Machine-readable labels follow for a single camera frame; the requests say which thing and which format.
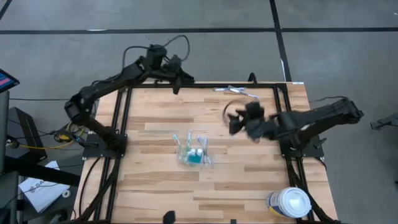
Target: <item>gray floor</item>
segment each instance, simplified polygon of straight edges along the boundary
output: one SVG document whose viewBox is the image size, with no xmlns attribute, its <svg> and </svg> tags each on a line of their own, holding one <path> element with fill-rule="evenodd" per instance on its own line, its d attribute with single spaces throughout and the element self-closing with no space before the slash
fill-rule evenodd
<svg viewBox="0 0 398 224">
<path fill-rule="evenodd" d="M 398 27 L 398 2 L 277 0 L 282 27 Z M 265 0 L 14 0 L 1 30 L 272 27 Z M 0 67 L 21 81 L 11 97 L 69 98 L 83 85 L 114 75 L 128 45 L 161 44 L 173 34 L 0 35 Z M 274 33 L 188 34 L 183 68 L 199 81 L 283 81 Z M 369 122 L 398 111 L 398 33 L 283 34 L 293 81 L 305 82 L 311 100 L 345 95 L 364 111 L 357 125 L 325 134 L 328 177 L 338 216 L 346 223 L 398 220 L 398 130 L 373 131 Z M 169 54 L 183 55 L 177 41 Z M 143 54 L 128 55 L 134 60 Z M 68 120 L 63 102 L 12 101 L 43 131 Z M 51 138 L 44 139 L 47 145 Z M 61 159 L 80 151 L 48 151 Z"/>
</svg>

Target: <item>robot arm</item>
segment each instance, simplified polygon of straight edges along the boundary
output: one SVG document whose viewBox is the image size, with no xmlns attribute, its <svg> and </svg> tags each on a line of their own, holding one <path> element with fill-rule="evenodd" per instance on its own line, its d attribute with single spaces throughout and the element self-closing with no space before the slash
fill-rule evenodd
<svg viewBox="0 0 398 224">
<path fill-rule="evenodd" d="M 338 124 L 356 124 L 363 116 L 363 112 L 348 98 L 305 112 L 281 112 L 269 116 L 267 121 L 264 108 L 256 101 L 246 104 L 245 110 L 236 112 L 237 116 L 228 114 L 230 134 L 245 128 L 248 137 L 255 141 L 260 138 L 288 139 L 295 149 L 302 149 L 312 137 Z"/>
<path fill-rule="evenodd" d="M 181 68 L 181 59 L 174 55 L 162 65 L 166 57 L 166 49 L 161 45 L 151 45 L 146 57 L 139 57 L 134 63 L 124 68 L 121 73 L 105 80 L 95 81 L 90 86 L 83 87 L 65 103 L 65 111 L 71 121 L 94 131 L 111 151 L 119 151 L 121 139 L 111 127 L 105 127 L 90 117 L 95 100 L 115 90 L 128 86 L 137 86 L 147 78 L 166 80 L 173 85 L 173 93 L 178 94 L 183 84 L 194 83 L 192 76 Z"/>
</svg>

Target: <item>wooden tabletop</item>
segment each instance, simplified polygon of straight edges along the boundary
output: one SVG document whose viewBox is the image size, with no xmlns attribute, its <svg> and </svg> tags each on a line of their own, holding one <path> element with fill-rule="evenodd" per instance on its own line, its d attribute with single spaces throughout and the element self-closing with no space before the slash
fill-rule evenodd
<svg viewBox="0 0 398 224">
<path fill-rule="evenodd" d="M 292 109 L 309 110 L 304 85 L 287 86 Z M 276 113 L 272 89 L 248 88 L 247 92 L 261 98 L 266 116 Z M 231 219 L 238 223 L 295 223 L 272 215 L 266 207 L 266 197 L 272 191 L 289 186 L 278 142 L 261 139 L 256 144 L 244 132 L 235 136 L 228 133 L 221 113 L 236 99 L 252 100 L 211 88 L 183 88 L 178 95 L 168 88 L 133 89 L 126 130 L 128 145 L 121 161 L 112 222 L 162 223 L 163 215 L 175 210 L 180 223 L 229 223 Z M 96 116 L 99 122 L 111 124 L 115 100 L 116 92 L 102 97 Z M 177 162 L 172 135 L 177 134 L 184 142 L 189 130 L 194 136 L 209 138 L 214 168 Z M 78 195 L 94 160 L 85 162 Z M 88 179 L 83 208 L 98 191 L 103 160 Z M 303 163 L 311 194 L 329 216 L 337 218 L 325 168 L 315 159 L 306 158 Z M 102 218 L 108 194 L 104 198 Z"/>
</svg>

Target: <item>cable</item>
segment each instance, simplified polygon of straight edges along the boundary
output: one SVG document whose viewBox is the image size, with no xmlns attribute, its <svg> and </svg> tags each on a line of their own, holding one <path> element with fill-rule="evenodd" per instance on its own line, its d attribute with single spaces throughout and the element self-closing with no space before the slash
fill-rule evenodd
<svg viewBox="0 0 398 224">
<path fill-rule="evenodd" d="M 224 107 L 222 117 L 223 117 L 223 121 L 224 121 L 225 126 L 229 127 L 229 118 L 228 118 L 228 116 L 226 115 L 226 110 L 227 110 L 227 108 L 228 108 L 229 106 L 235 105 L 235 104 L 238 104 L 238 105 L 245 105 L 247 102 L 248 102 L 247 100 L 242 100 L 242 99 L 232 100 L 232 101 L 230 101 L 230 102 Z"/>
<path fill-rule="evenodd" d="M 185 55 L 185 57 L 183 59 L 181 59 L 181 61 L 183 62 L 186 59 L 188 59 L 189 54 L 191 53 L 191 43 L 189 42 L 189 39 L 188 39 L 188 37 L 186 35 L 177 35 L 177 36 L 173 37 L 165 45 L 163 45 L 163 47 L 168 46 L 169 44 L 171 44 L 171 42 L 173 42 L 173 41 L 175 41 L 175 40 L 177 40 L 178 38 L 181 38 L 181 37 L 183 37 L 187 41 L 187 47 L 188 47 L 187 54 Z"/>
<path fill-rule="evenodd" d="M 318 160 L 322 165 L 325 167 L 325 170 L 328 170 L 325 164 L 325 158 L 324 157 L 314 157 L 316 160 Z"/>
<path fill-rule="evenodd" d="M 7 205 L 8 205 L 8 203 L 12 202 L 12 200 L 14 200 L 15 198 L 17 198 L 17 197 L 20 196 L 21 194 L 24 194 L 24 193 L 26 193 L 26 192 L 30 192 L 31 190 L 35 190 L 35 189 L 37 189 L 37 188 L 39 188 L 39 187 L 52 187 L 52 186 L 55 186 L 55 185 L 57 185 L 57 184 L 47 185 L 47 186 L 38 186 L 38 187 L 34 187 L 34 188 L 32 188 L 32 189 L 29 189 L 29 190 L 27 190 L 27 191 L 25 191 L 25 192 L 19 193 L 19 194 L 17 194 L 16 196 L 14 196 L 13 198 L 11 198 L 11 199 L 3 206 L 3 208 L 6 208 Z"/>
<path fill-rule="evenodd" d="M 185 55 L 185 57 L 183 59 L 181 59 L 181 62 L 185 61 L 186 59 L 188 59 L 188 56 L 190 55 L 190 52 L 191 52 L 191 44 L 190 44 L 189 39 L 188 39 L 188 37 L 186 35 L 177 35 L 177 36 L 171 38 L 166 44 L 161 45 L 160 47 L 130 46 L 130 47 L 124 49 L 123 57 L 122 57 L 122 70 L 120 71 L 120 73 L 117 74 L 117 75 L 114 75 L 112 77 L 109 77 L 109 78 L 107 78 L 105 80 L 95 80 L 95 81 L 93 81 L 91 83 L 91 85 L 95 85 L 97 83 L 111 82 L 111 81 L 116 80 L 117 78 L 119 78 L 122 75 L 122 73 L 124 71 L 124 68 L 125 68 L 126 54 L 127 54 L 128 50 L 130 50 L 130 49 L 155 50 L 155 49 L 159 49 L 159 48 L 162 48 L 162 47 L 166 47 L 169 44 L 171 44 L 173 41 L 175 41 L 175 40 L 177 40 L 178 38 L 181 38 L 181 37 L 183 37 L 187 41 L 187 46 L 188 46 L 187 54 Z"/>
<path fill-rule="evenodd" d="M 86 187 L 86 184 L 87 184 L 88 177 L 90 176 L 91 171 L 93 170 L 95 164 L 96 164 L 99 160 L 100 160 L 100 157 L 98 157 L 98 158 L 94 161 L 93 165 L 91 165 L 91 167 L 90 167 L 90 169 L 88 170 L 88 173 L 87 173 L 87 175 L 86 175 L 86 178 L 85 178 L 85 181 L 84 181 L 84 183 L 83 183 L 83 186 L 81 187 L 80 201 L 79 201 L 79 217 L 81 216 L 81 201 L 83 200 L 83 192 L 85 191 L 85 187 Z"/>
<path fill-rule="evenodd" d="M 56 168 L 66 168 L 66 167 L 76 167 L 76 166 L 83 166 L 84 164 L 76 164 L 76 165 L 70 165 L 70 166 L 58 166 Z"/>
<path fill-rule="evenodd" d="M 103 196 L 106 193 L 106 191 L 108 190 L 109 186 L 113 183 L 113 181 L 115 179 L 118 178 L 120 159 L 121 159 L 120 157 L 115 158 L 113 169 L 112 169 L 112 172 L 110 173 L 108 179 L 105 181 L 102 188 L 99 189 L 97 195 L 95 196 L 93 201 L 90 203 L 90 205 L 83 212 L 83 215 L 80 216 L 79 218 L 77 218 L 78 221 L 87 221 L 91 217 L 91 214 L 94 212 L 94 209 L 96 208 L 98 203 L 103 199 Z"/>
<path fill-rule="evenodd" d="M 11 119 L 8 119 L 9 121 L 11 121 L 11 122 L 13 122 L 13 123 L 16 123 L 16 124 L 18 124 L 19 126 L 21 126 L 21 127 L 23 127 L 23 128 L 30 128 L 30 127 L 28 127 L 28 126 L 24 126 L 24 125 L 22 125 L 22 124 L 20 124 L 19 122 L 17 122 L 17 121 L 13 121 L 13 120 L 11 120 Z M 44 132 L 44 131 L 40 131 L 40 130 L 37 130 L 38 132 L 40 132 L 40 133 L 43 133 L 43 134 L 46 134 L 46 135 L 53 135 L 53 134 L 55 134 L 57 131 L 51 131 L 51 132 L 49 132 L 49 133 L 46 133 L 46 132 Z"/>
<path fill-rule="evenodd" d="M 24 99 L 24 98 L 10 98 L 10 100 L 23 100 L 23 101 L 64 101 L 70 99 Z"/>
<path fill-rule="evenodd" d="M 91 116 L 94 118 L 97 115 L 97 101 L 94 101 L 93 109 L 94 112 L 91 113 Z"/>
<path fill-rule="evenodd" d="M 70 141 L 70 142 L 68 142 L 66 144 L 62 144 L 60 146 L 52 146 L 52 147 L 35 147 L 35 146 L 27 146 L 27 145 L 23 145 L 23 144 L 20 144 L 19 146 L 20 147 L 29 148 L 29 149 L 59 149 L 59 148 L 62 148 L 62 147 L 69 146 L 72 143 L 74 143 L 74 141 Z"/>
<path fill-rule="evenodd" d="M 310 103 L 322 101 L 322 100 L 325 100 L 325 99 L 336 99 L 336 98 L 342 98 L 342 99 L 346 99 L 346 100 L 348 99 L 347 96 L 327 96 L 327 97 L 324 97 L 324 98 L 319 99 L 319 100 L 312 100 L 312 101 L 310 101 Z"/>
<path fill-rule="evenodd" d="M 14 139 L 39 138 L 39 137 L 48 136 L 48 135 L 53 135 L 53 134 L 40 134 L 40 135 L 38 135 L 38 136 L 18 137 L 18 138 L 14 138 Z"/>
<path fill-rule="evenodd" d="M 73 212 L 73 214 L 75 215 L 75 217 L 74 217 L 74 218 L 72 218 L 72 216 L 71 216 L 71 217 L 70 217 L 70 220 L 75 220 L 75 219 L 76 219 L 76 217 L 77 217 L 75 209 L 72 209 L 72 212 Z"/>
</svg>

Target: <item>black stand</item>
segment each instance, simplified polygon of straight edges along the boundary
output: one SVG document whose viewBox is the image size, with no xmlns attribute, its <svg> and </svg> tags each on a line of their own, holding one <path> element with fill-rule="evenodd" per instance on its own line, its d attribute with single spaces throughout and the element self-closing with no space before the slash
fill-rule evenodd
<svg viewBox="0 0 398 224">
<path fill-rule="evenodd" d="M 86 142 L 89 145 L 84 146 L 85 149 L 83 151 L 83 159 L 98 157 L 124 157 L 124 153 L 126 152 L 127 134 L 118 134 L 118 139 L 120 143 L 120 150 L 113 151 L 97 134 L 87 135 Z"/>
<path fill-rule="evenodd" d="M 398 126 L 398 113 L 394 113 L 386 118 L 371 123 L 373 130 L 379 130 L 384 126 Z"/>
<path fill-rule="evenodd" d="M 47 168 L 34 163 L 21 161 L 12 157 L 4 158 L 4 171 L 18 171 L 19 175 L 24 177 L 33 177 L 36 179 L 55 182 L 58 184 L 66 184 L 71 186 L 79 186 L 80 176 L 68 172 Z"/>
</svg>

